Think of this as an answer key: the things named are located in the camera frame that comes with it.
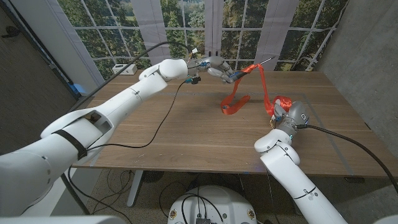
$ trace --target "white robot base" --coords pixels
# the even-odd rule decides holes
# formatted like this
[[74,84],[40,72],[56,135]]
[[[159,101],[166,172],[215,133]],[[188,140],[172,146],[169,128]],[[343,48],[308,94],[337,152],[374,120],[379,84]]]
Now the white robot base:
[[[201,198],[195,196],[196,194],[207,199],[214,206],[204,199],[202,201]],[[185,224],[182,214],[182,203],[187,223],[257,223],[253,206],[240,194],[226,187],[207,185],[199,187],[199,189],[195,188],[188,191],[173,203],[169,212],[168,224]]]

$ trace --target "table surface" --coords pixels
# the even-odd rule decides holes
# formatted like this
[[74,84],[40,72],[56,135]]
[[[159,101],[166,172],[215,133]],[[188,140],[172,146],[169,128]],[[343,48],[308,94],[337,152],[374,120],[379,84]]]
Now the table surface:
[[[138,81],[119,76],[89,104],[98,106]],[[237,113],[221,112],[221,101],[232,92],[207,73],[197,85],[182,85],[174,106],[156,138],[142,149],[107,146],[92,161],[76,167],[168,170],[190,172],[266,173],[254,143],[271,127],[264,109],[264,91],[258,72],[246,75],[236,98],[251,96]],[[109,143],[147,144],[170,108],[182,81],[172,80],[161,93],[145,101],[117,128]],[[309,124],[353,138],[368,147],[398,177],[398,160],[366,126],[357,112],[321,72],[266,72],[269,98],[277,95],[300,100],[310,115]],[[300,130],[292,147],[300,168],[308,175],[385,177],[380,166],[361,148],[314,129]]]

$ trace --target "red fabric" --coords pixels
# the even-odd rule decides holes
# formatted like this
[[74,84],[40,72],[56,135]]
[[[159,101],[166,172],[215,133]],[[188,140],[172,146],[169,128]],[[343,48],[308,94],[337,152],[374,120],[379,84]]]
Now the red fabric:
[[[266,77],[264,75],[264,68],[260,64],[250,65],[250,66],[244,68],[242,70],[242,72],[251,73],[255,68],[259,68],[259,70],[260,70],[262,88],[264,89],[264,106],[265,106],[266,111],[269,114],[269,116],[274,115],[274,105],[275,105],[276,100],[280,100],[280,106],[283,107],[283,109],[286,112],[288,112],[290,107],[292,106],[292,100],[289,97],[276,96],[274,98],[274,100],[272,101],[272,104],[270,103],[269,97],[268,97],[267,85],[266,85]],[[236,112],[238,112],[238,110],[243,105],[245,105],[250,100],[250,96],[246,95],[246,96],[242,97],[233,106],[229,105],[235,96],[236,90],[238,89],[238,85],[241,82],[241,80],[242,80],[242,78],[240,78],[239,80],[237,80],[235,82],[233,92],[221,102],[221,110],[224,114],[227,114],[227,115],[235,114]]]

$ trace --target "gray carpet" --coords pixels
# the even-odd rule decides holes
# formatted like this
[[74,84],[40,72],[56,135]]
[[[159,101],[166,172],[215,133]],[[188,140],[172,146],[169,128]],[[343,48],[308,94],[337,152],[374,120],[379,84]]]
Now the gray carpet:
[[[113,194],[107,184],[109,173],[109,185],[115,191],[121,190],[120,174],[123,170],[103,170],[98,179],[96,187],[91,196],[100,199]],[[164,176],[154,183],[142,183],[137,202],[134,207],[126,206],[127,190],[131,186],[131,180],[127,184],[126,192],[119,198],[114,195],[105,199],[103,202],[112,203],[113,207],[125,213],[132,223],[167,223],[167,218],[161,212],[159,207],[159,194],[169,183],[178,181],[186,187],[198,174],[186,172],[165,172]],[[126,184],[129,177],[128,172],[122,176],[123,185]],[[268,181],[266,175],[240,175],[246,199],[254,207],[257,219],[260,222],[270,220],[277,223],[272,210],[271,195],[269,193]],[[275,210],[281,223],[307,223],[303,216],[295,213],[294,205],[289,194],[283,187],[271,177],[271,189],[274,199]],[[376,220],[393,214],[398,214],[398,196],[392,186],[386,179],[366,179],[364,184],[350,184],[344,178],[311,178],[318,188],[330,199],[331,203],[339,210],[348,223],[373,223]],[[199,185],[217,184],[229,187],[237,192],[241,192],[240,182],[236,174],[207,174],[202,173],[198,177]],[[179,184],[173,184],[168,187],[161,198],[162,207],[165,213],[174,201],[185,193],[183,187]],[[88,208],[93,212],[96,202],[89,200]],[[112,211],[110,208],[100,210],[98,215],[122,215]]]

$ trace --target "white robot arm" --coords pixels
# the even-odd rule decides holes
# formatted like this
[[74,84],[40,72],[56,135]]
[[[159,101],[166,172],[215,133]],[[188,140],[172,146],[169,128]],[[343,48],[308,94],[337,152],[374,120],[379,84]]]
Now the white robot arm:
[[94,108],[68,113],[50,124],[41,140],[0,156],[0,216],[20,215],[73,163],[84,164],[107,143],[117,126],[172,79],[186,79],[184,60],[164,60],[140,81]]
[[[283,110],[275,106],[276,111]],[[298,167],[299,155],[291,143],[297,133],[295,126],[306,124],[308,114],[302,102],[293,102],[288,113],[283,113],[278,128],[256,141],[254,148],[261,153],[261,161],[280,184],[288,191],[294,202],[311,223],[346,223],[336,208]]]

